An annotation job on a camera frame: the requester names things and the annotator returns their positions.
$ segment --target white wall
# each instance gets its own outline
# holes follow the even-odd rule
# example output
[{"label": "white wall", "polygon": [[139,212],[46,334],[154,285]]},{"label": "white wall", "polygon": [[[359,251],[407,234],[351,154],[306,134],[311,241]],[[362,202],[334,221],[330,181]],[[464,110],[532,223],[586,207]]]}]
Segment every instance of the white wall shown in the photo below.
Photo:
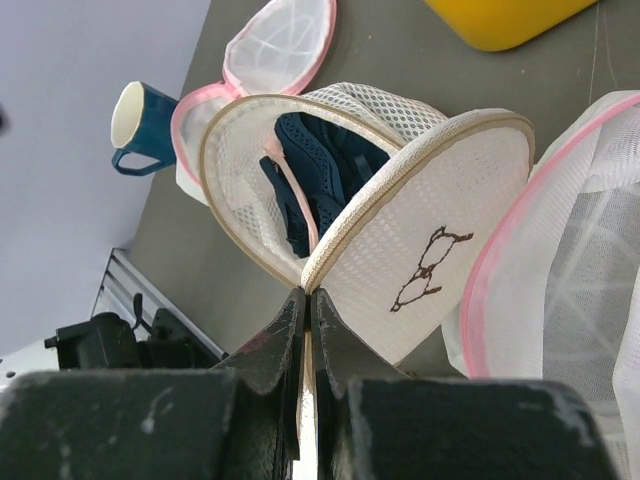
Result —
[{"label": "white wall", "polygon": [[151,181],[112,169],[111,111],[132,80],[179,95],[208,5],[0,0],[0,355],[88,319]]}]

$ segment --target mug handle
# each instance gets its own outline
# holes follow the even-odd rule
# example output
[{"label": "mug handle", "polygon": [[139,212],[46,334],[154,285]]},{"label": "mug handle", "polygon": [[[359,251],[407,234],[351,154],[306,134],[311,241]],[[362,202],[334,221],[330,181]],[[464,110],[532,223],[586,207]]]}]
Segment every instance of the mug handle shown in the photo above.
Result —
[{"label": "mug handle", "polygon": [[161,168],[165,167],[165,165],[162,162],[156,162],[142,168],[122,167],[120,166],[120,160],[122,160],[122,157],[124,157],[127,153],[131,153],[131,152],[123,150],[122,148],[118,148],[116,150],[116,153],[114,153],[113,157],[111,158],[111,165],[113,165],[113,168],[115,168],[118,171],[118,173],[121,173],[122,175],[130,175],[132,177],[144,177],[145,175],[149,175],[150,173],[153,173],[156,170],[160,170]]}]

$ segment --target yellow container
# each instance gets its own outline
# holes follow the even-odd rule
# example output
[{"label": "yellow container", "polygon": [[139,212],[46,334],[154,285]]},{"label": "yellow container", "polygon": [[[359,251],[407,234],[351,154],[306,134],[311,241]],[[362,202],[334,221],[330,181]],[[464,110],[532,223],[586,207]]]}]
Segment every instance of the yellow container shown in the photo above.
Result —
[{"label": "yellow container", "polygon": [[472,47],[507,50],[597,0],[425,0]]}]

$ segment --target black mechanical part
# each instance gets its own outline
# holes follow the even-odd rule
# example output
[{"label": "black mechanical part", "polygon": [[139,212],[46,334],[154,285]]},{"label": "black mechanical part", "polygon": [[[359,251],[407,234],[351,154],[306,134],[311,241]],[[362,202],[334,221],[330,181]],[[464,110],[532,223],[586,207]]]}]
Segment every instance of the black mechanical part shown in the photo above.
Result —
[{"label": "black mechanical part", "polygon": [[306,298],[209,370],[36,373],[0,397],[0,478],[289,479]]},{"label": "black mechanical part", "polygon": [[[142,319],[142,295],[136,294],[133,303],[133,328],[115,313],[100,313],[57,329],[45,347],[56,347],[60,369],[211,368],[220,361],[169,310],[159,308],[148,325]],[[136,342],[133,332],[141,325],[149,337]]]},{"label": "black mechanical part", "polygon": [[0,478],[290,479],[305,322],[321,480],[616,478],[571,390],[409,379],[344,325],[325,291],[300,289],[214,369],[18,379],[0,397]]}]

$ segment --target blue mug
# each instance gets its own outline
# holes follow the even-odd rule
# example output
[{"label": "blue mug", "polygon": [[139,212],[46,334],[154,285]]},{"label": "blue mug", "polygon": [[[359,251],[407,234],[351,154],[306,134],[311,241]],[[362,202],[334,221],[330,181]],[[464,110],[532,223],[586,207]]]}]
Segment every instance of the blue mug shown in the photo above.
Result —
[{"label": "blue mug", "polygon": [[[111,163],[118,172],[141,177],[176,163],[170,125],[177,104],[142,82],[125,87],[111,117],[111,143],[117,148]],[[142,168],[123,167],[120,161],[128,153],[139,153],[155,162]]]}]

